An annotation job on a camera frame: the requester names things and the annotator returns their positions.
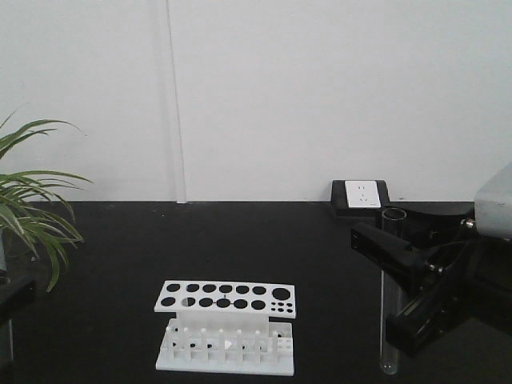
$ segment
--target black metal bracket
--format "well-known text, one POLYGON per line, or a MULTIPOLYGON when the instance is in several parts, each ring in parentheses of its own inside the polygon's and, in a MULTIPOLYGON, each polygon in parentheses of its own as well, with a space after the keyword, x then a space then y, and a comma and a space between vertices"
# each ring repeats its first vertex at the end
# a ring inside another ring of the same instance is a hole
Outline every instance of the black metal bracket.
POLYGON ((352 248, 409 299, 386 319, 388 343, 415 355, 469 316, 512 334, 512 244, 478 235, 460 216, 407 217, 403 238, 362 222, 351 231, 352 248))
POLYGON ((0 325, 7 322, 12 313, 35 299, 35 279, 21 276, 11 280, 0 270, 0 325))

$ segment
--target wall socket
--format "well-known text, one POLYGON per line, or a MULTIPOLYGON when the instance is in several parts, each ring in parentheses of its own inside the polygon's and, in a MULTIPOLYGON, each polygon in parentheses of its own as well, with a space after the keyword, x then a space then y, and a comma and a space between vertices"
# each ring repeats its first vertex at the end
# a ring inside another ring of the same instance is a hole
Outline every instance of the wall socket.
POLYGON ((349 208, 380 208, 375 180, 346 180, 346 200, 349 208))
POLYGON ((336 218, 373 217, 390 197, 384 180, 333 180, 330 204, 336 218))

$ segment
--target electrical outlet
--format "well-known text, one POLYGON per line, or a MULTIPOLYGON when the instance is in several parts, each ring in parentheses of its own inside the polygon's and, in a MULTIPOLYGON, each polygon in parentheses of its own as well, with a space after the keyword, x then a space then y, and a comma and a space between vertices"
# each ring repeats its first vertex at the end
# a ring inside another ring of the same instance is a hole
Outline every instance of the electrical outlet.
POLYGON ((346 180, 346 200, 349 208, 380 208, 375 180, 346 180))

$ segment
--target test tube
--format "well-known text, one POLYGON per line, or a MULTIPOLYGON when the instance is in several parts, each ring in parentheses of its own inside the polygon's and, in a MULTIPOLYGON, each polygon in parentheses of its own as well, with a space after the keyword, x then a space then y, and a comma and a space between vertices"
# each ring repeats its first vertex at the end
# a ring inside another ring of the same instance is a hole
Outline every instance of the test tube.
MULTIPOLYGON (((406 217, 407 212, 400 208, 385 208, 381 216, 381 229, 400 238, 402 236, 403 220, 406 217)), ((384 271, 381 272, 380 366, 385 374, 396 374, 400 361, 400 351, 386 341, 386 318, 390 314, 398 314, 402 307, 402 288, 384 271)))

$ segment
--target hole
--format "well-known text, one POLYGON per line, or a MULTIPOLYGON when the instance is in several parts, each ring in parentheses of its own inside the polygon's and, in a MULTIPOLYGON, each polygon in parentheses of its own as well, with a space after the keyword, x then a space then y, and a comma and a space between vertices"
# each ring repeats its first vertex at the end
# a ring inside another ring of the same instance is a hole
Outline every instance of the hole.
POLYGON ((214 301, 211 298, 202 298, 199 300, 200 306, 211 306, 214 303, 214 301))
POLYGON ((256 286, 253 288, 254 294, 265 294, 266 288, 264 286, 256 286))
POLYGON ((164 298, 160 301, 163 306, 172 306, 176 302, 175 298, 164 298))
POLYGON ((199 289, 199 284, 189 284, 188 286, 186 286, 187 292, 195 292, 198 289, 199 289))
POLYGON ((245 307, 247 307, 247 301, 246 300, 236 300, 234 303, 233 303, 234 306, 236 306, 237 308, 239 308, 240 310, 243 310, 245 307))
POLYGON ((228 294, 233 290, 232 286, 221 286, 218 290, 220 290, 224 294, 228 294))
POLYGON ((237 292, 239 294, 246 294, 247 292, 249 292, 249 287, 248 286, 237 286, 237 292))
POLYGON ((263 308, 265 308, 265 303, 262 302, 261 300, 254 300, 250 306, 252 306, 254 309, 256 310, 262 310, 263 308))
POLYGON ((210 292, 213 292, 216 288, 217 288, 217 287, 216 287, 216 286, 214 286, 213 284, 206 284, 206 285, 202 288, 202 290, 204 290, 205 292, 207 292, 207 293, 209 294, 210 292))
POLYGON ((231 302, 227 299, 227 298, 220 298, 219 300, 217 300, 217 306, 219 308, 227 308, 228 306, 230 306, 231 302))
POLYGON ((192 306, 195 304, 195 298, 184 298, 182 300, 182 306, 192 306))
POLYGON ((169 292, 176 292, 177 290, 179 290, 179 284, 169 284, 167 286, 167 290, 169 292))
POLYGON ((401 210, 400 208, 386 208, 382 212, 382 217, 388 220, 403 220, 407 217, 407 212, 401 210))
POLYGON ((272 291, 272 296, 277 300, 288 300, 291 294, 286 288, 276 288, 272 291))

